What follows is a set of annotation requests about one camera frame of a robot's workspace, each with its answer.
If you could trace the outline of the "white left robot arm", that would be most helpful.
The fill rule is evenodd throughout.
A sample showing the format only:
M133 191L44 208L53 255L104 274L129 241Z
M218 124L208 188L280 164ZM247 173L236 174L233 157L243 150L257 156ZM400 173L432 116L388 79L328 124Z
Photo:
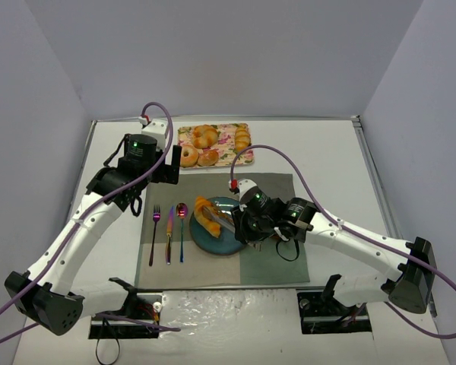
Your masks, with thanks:
M125 135L116 166L105 165L87 185L70 221L46 252L24 273L13 271L5 289L17 310L55 335L84 317L129 317L141 303L138 290L120 278L74 287L73 281L107 229L126 211L138 215L150 183L179 181L180 150L165 164L172 137L164 133Z

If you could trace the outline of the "large striped croissant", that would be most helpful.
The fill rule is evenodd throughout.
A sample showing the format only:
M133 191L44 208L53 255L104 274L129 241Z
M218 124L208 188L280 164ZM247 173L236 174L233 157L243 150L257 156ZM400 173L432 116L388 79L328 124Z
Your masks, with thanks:
M218 216L214 205L203 196L198 196L195 199L194 215L195 220L214 238L219 238L221 235L221 225L214 221L211 216L205 211L208 211L214 216Z

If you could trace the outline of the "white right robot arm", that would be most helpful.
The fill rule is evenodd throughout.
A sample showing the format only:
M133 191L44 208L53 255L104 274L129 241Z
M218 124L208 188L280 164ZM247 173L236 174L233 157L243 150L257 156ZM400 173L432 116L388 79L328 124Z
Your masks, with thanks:
M410 313L427 310L437 265L432 244L421 237L411 243L379 236L335 217L327 219L314 203L303 198L283 202L258 187L246 191L229 214L218 204L199 198L195 216L209 233L228 228L244 245L269 238L277 243L310 243L375 269L368 277L330 276L324 293L345 307L389 302Z

